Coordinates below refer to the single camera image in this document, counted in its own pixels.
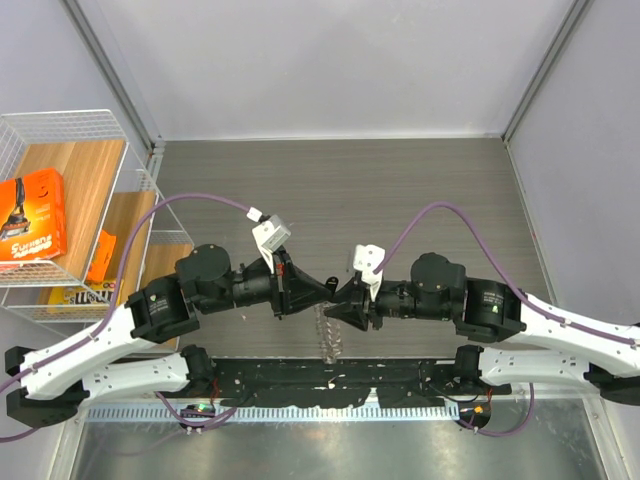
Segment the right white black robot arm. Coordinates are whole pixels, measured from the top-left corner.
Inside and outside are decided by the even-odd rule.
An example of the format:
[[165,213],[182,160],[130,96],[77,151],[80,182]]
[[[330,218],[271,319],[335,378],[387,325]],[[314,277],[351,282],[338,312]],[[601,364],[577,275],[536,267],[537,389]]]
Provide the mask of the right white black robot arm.
[[359,330],[386,318],[450,321],[469,345],[456,353],[455,387],[473,394],[512,383],[595,389],[608,401],[639,403],[639,328],[589,318],[493,280],[470,278],[460,264],[421,255],[406,280],[375,272],[381,256],[368,246],[355,277],[336,292],[327,317]]

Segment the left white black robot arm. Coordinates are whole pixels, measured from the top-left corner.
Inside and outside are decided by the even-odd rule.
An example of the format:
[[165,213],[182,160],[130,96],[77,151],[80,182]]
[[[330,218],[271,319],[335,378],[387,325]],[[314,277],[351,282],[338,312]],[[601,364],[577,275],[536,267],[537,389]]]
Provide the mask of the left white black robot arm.
[[107,323],[92,325],[40,350],[13,347],[5,370],[17,383],[6,394],[10,418],[32,428],[74,417],[92,401],[148,392],[200,398],[216,371],[195,345],[151,360],[133,354],[199,329],[200,314],[267,303],[283,318],[327,302],[338,281],[321,283],[294,265],[284,248],[269,266],[258,259],[232,269],[228,252],[205,244],[177,261],[174,273],[152,280],[118,306]]

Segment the silver key with black tag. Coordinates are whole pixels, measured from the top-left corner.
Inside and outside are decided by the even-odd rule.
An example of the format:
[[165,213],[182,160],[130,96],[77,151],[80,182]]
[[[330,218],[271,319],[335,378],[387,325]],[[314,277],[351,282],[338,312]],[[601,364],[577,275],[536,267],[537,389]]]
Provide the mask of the silver key with black tag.
[[329,277],[325,282],[325,287],[332,292],[335,292],[339,283],[339,279],[335,276]]

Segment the metal disc with key rings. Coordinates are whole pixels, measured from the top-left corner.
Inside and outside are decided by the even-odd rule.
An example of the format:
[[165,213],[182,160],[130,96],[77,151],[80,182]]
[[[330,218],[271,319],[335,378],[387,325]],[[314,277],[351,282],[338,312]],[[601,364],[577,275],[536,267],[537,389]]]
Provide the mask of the metal disc with key rings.
[[325,308],[325,304],[318,304],[314,307],[316,332],[323,362],[335,364],[342,353],[341,332],[339,325],[325,315]]

